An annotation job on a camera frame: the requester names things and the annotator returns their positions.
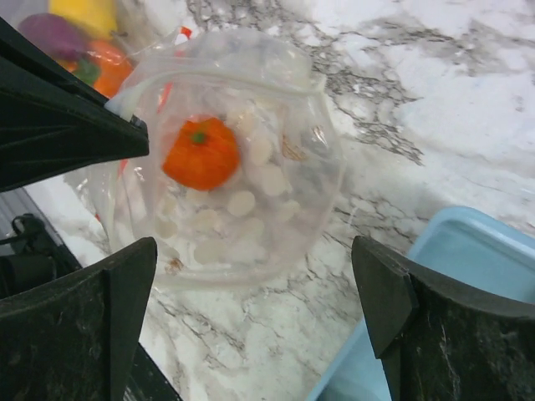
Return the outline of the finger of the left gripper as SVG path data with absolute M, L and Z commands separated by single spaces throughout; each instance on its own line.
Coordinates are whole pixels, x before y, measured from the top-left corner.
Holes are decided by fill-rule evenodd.
M 22 70 L 70 93 L 103 107 L 107 98 L 61 67 L 1 18 L 1 57 Z
M 78 168 L 148 155 L 145 123 L 104 107 L 94 89 L 54 63 L 33 74 L 1 60 L 1 189 Z

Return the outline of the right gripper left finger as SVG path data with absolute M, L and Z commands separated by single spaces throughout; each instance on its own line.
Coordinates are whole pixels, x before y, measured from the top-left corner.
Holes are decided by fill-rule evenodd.
M 1 301 L 3 400 L 121 400 L 155 275 L 142 238 Z

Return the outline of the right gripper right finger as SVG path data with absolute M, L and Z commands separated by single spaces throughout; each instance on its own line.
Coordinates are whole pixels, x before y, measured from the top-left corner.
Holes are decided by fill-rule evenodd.
M 356 236 L 352 266 L 393 400 L 532 400 L 534 306 Z

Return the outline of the purple sweet potato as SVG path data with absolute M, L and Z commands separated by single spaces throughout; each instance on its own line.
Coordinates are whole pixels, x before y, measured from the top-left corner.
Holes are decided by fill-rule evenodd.
M 26 17 L 18 31 L 49 57 L 75 62 L 88 52 L 88 40 L 79 28 L 58 15 L 37 13 Z

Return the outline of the yellow apple with stem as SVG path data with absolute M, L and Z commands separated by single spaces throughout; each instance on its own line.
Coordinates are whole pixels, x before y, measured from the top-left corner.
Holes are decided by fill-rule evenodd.
M 91 38 L 111 39 L 118 31 L 113 0 L 49 0 L 48 11 L 83 29 Z

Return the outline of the orange tomato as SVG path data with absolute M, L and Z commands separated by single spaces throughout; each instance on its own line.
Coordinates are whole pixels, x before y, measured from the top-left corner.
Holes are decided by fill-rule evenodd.
M 107 98 L 114 97 L 133 71 L 125 53 L 112 43 L 96 39 L 89 43 L 89 60 L 99 66 L 101 74 L 93 88 Z

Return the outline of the clear zip top bag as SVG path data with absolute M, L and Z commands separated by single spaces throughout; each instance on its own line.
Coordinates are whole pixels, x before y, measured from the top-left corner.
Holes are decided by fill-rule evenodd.
M 126 1 L 1 4 L 1 188 L 146 156 L 144 120 L 109 100 L 156 38 Z

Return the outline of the clear zip bag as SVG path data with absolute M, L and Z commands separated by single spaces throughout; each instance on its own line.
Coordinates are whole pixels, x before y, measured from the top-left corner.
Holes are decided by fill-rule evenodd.
M 146 123 L 149 154 L 84 175 L 111 248 L 153 237 L 159 289 L 256 285 L 292 267 L 344 173 L 324 86 L 306 53 L 250 28 L 144 58 L 109 107 Z
M 1 188 L 146 156 L 144 120 L 109 100 L 156 38 L 126 1 L 1 4 Z

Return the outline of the bumpy red orange tangerine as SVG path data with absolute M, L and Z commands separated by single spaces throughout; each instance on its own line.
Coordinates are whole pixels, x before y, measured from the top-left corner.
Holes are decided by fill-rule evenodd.
M 161 169 L 185 187 L 209 191 L 227 182 L 240 164 L 233 131 L 220 119 L 208 118 L 182 125 Z

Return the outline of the green yellow mango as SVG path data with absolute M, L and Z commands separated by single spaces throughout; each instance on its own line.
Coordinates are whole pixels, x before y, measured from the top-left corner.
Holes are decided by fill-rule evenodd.
M 81 58 L 77 62 L 73 71 L 73 75 L 88 86 L 93 86 L 100 74 L 99 66 L 85 58 Z

